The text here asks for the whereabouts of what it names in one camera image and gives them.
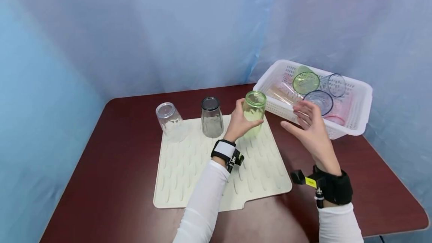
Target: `wrist mount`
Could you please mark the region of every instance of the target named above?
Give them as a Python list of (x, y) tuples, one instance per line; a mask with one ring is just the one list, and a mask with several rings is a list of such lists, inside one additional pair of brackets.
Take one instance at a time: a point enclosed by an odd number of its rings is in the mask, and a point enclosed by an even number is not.
[(315, 188), (315, 200), (318, 208), (323, 208), (323, 201), (343, 205), (349, 204), (353, 198), (353, 188), (347, 173), (342, 170), (342, 175), (332, 175), (323, 172), (316, 165), (313, 166), (313, 174), (305, 177), (301, 170), (291, 172), (291, 178), (295, 184), (306, 184)]
[[(231, 158), (228, 157), (227, 155), (222, 154), (221, 152), (215, 151), (215, 148), (216, 148), (216, 146), (217, 146), (217, 144), (219, 142), (224, 142), (224, 143), (230, 144), (231, 146), (234, 147), (234, 153), (233, 153), (233, 155), (232, 155)], [(235, 143), (232, 143), (232, 142), (224, 140), (224, 139), (223, 140), (218, 140), (218, 141), (216, 141), (215, 146), (213, 147), (213, 150), (211, 151), (210, 157), (211, 158), (213, 158), (213, 157), (219, 157), (222, 160), (224, 160), (225, 161), (225, 165), (226, 165), (226, 169), (228, 170), (229, 173), (231, 173), (231, 171), (233, 170), (234, 164), (236, 164), (238, 166), (241, 166), (242, 163), (243, 163), (243, 160), (245, 159), (245, 156), (242, 155), (240, 153), (240, 151), (238, 151), (235, 147), (236, 147)]]

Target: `light green cup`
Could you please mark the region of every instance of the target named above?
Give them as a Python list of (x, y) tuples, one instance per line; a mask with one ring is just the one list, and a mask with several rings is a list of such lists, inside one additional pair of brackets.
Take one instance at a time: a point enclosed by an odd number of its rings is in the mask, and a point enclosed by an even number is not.
[(299, 66), (294, 71), (292, 80), (293, 89), (299, 94), (305, 95), (320, 86), (320, 78), (306, 66)]

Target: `dish drying mat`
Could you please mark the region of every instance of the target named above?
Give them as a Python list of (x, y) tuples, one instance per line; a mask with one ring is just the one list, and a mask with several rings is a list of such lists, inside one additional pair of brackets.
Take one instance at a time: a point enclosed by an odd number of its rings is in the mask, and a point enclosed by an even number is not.
[[(201, 173), (210, 161), (217, 140), (222, 139), (231, 115), (223, 116), (224, 133), (208, 138), (201, 130), (201, 118), (185, 120), (188, 136), (171, 143), (162, 136), (153, 203), (159, 209), (185, 208)], [(219, 212), (242, 209), (247, 201), (284, 194), (292, 188), (281, 153), (276, 146), (267, 119), (255, 136), (237, 140), (244, 155), (241, 166), (234, 166), (222, 194)]]

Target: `table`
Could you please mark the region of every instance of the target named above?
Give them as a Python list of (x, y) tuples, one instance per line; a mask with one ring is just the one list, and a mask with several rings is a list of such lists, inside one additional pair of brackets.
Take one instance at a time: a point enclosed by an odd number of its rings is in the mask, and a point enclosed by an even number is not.
[[(157, 209), (153, 192), (162, 130), (155, 109), (170, 101), (184, 119), (201, 116), (200, 102), (216, 96), (228, 114), (253, 84), (136, 96), (105, 107), (41, 243), (169, 243), (183, 209)], [(267, 120), (288, 172), (312, 172), (302, 144)], [(429, 220), (418, 201), (363, 136), (333, 141), (341, 167), (350, 175), (353, 204), (364, 236), (424, 229)], [(244, 209), (221, 212), (211, 242), (318, 242), (314, 190), (294, 185), (291, 192), (249, 201)]]

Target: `blue curtain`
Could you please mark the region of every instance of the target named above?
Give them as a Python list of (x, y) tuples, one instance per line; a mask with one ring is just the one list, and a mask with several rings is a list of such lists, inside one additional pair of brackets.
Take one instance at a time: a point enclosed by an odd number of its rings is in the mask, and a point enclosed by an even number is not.
[(0, 0), (0, 242), (37, 243), (107, 99)]
[(0, 0), (0, 241), (39, 240), (110, 99), (253, 82), (277, 59), (369, 83), (365, 136), (432, 213), (430, 21), (430, 0)]

